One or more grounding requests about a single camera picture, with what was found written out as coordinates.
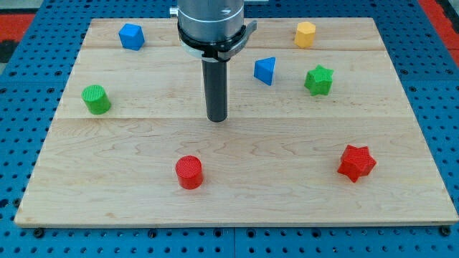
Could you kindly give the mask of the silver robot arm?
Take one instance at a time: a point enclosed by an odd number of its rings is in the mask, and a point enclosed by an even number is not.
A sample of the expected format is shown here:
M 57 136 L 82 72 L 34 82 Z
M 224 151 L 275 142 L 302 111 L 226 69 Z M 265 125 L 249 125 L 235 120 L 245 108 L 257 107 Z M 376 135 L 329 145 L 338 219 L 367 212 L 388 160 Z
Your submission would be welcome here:
M 200 42 L 221 42 L 244 24 L 243 0 L 178 0 L 179 27 Z

